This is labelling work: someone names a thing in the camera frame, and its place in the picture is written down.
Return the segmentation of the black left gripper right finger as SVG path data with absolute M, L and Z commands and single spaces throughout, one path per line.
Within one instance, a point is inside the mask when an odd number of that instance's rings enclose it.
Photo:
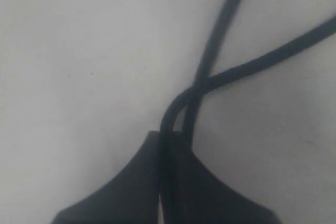
M 266 207 L 214 176 L 179 132 L 163 148 L 161 203 L 164 223 L 278 223 Z

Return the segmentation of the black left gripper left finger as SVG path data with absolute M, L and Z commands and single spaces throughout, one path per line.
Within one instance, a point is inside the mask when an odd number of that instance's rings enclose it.
M 159 133 L 150 131 L 110 182 L 60 211 L 53 223 L 157 223 L 161 147 Z

